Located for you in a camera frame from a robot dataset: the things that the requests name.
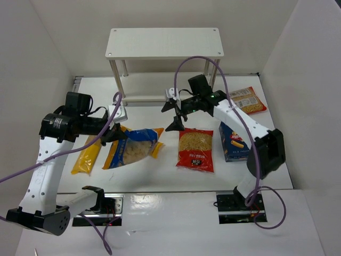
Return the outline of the blue orange pasta bag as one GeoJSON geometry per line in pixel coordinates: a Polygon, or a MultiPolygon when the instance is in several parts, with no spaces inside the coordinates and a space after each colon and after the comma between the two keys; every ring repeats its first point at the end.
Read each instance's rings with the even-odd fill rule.
{"type": "Polygon", "coordinates": [[[132,164],[150,156],[153,147],[160,142],[159,138],[165,130],[162,127],[140,130],[122,127],[128,138],[112,143],[102,167],[104,170],[132,164]]]}

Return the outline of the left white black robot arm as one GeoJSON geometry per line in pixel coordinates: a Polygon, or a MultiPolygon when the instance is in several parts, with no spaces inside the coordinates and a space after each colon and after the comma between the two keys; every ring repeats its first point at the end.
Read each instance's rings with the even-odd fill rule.
{"type": "Polygon", "coordinates": [[[113,105],[105,109],[103,117],[97,118],[92,117],[90,95],[68,92],[65,103],[43,118],[36,164],[7,177],[33,173],[24,198],[18,207],[8,210],[4,221],[60,236],[70,220],[82,212],[98,213],[113,208],[114,201],[105,197],[102,188],[93,186],[83,187],[64,203],[58,203],[56,197],[69,154],[82,151],[97,141],[104,146],[125,137],[120,129],[121,122],[127,120],[122,97],[120,92],[115,93],[113,105]]]}

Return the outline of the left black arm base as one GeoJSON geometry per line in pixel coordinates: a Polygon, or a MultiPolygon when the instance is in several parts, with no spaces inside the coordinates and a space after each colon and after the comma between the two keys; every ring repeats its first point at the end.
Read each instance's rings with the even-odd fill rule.
{"type": "Polygon", "coordinates": [[[121,226],[124,195],[105,193],[101,209],[91,210],[96,205],[97,197],[97,193],[93,191],[84,191],[71,195],[66,200],[70,216],[73,217],[73,227],[90,226],[90,223],[79,215],[80,213],[89,218],[97,227],[105,227],[110,221],[112,223],[109,226],[121,226]]]}

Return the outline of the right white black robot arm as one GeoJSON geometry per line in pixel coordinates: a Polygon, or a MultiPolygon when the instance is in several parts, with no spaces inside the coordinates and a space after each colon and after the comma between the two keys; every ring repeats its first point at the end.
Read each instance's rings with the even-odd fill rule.
{"type": "Polygon", "coordinates": [[[261,181],[286,161],[282,132],[278,129],[270,130],[256,122],[223,91],[213,91],[204,75],[189,79],[189,84],[192,96],[185,100],[180,98],[175,87],[166,89],[166,103],[162,111],[175,110],[174,120],[166,130],[183,131],[183,122],[187,120],[187,116],[203,111],[236,132],[250,152],[247,157],[248,173],[234,188],[233,193],[245,206],[252,206],[261,189],[261,181]]]}

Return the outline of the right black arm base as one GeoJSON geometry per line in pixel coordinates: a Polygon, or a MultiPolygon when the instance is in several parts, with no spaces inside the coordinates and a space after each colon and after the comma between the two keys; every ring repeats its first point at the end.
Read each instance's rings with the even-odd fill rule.
{"type": "Polygon", "coordinates": [[[213,205],[218,210],[219,224],[253,223],[254,217],[258,222],[267,222],[265,206],[261,194],[257,194],[252,206],[246,207],[233,192],[217,193],[213,205]]]}

